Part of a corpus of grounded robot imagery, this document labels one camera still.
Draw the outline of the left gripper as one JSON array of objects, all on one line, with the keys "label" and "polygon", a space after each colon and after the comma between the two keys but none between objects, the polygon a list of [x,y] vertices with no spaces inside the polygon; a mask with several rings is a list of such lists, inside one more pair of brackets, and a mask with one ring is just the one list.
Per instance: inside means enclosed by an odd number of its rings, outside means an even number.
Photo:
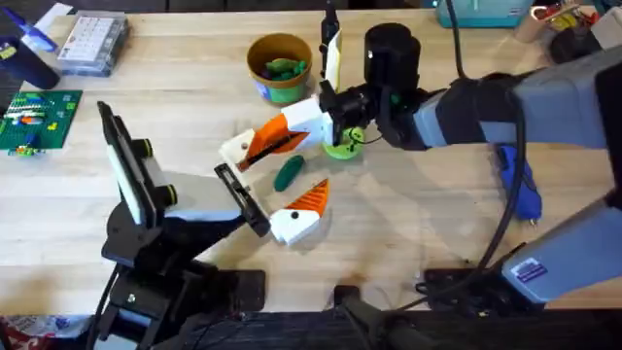
[{"label": "left gripper", "polygon": [[219,154],[225,163],[209,176],[155,171],[155,183],[171,185],[177,202],[164,211],[165,238],[186,254],[201,254],[244,225],[259,237],[269,231],[281,243],[293,245],[314,231],[323,218],[329,198],[324,179],[290,204],[270,215],[269,221],[251,183],[238,168],[255,136],[252,129],[225,141]]}]

